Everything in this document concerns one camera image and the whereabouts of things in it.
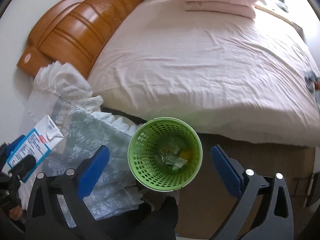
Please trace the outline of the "person left hand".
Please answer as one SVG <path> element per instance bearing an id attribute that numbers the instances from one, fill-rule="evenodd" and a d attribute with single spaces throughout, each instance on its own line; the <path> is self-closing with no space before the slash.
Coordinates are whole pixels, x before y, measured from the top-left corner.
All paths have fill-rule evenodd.
<path id="1" fill-rule="evenodd" d="M 9 211 L 8 215 L 9 215 L 9 218 L 11 218 L 11 219 L 13 219 L 13 220 L 19 220 L 19 219 L 22 217 L 22 215 L 23 215 L 23 210 L 22 210 L 22 208 L 18 205 L 18 206 L 16 206 L 16 207 L 12 208 L 12 209 Z"/>

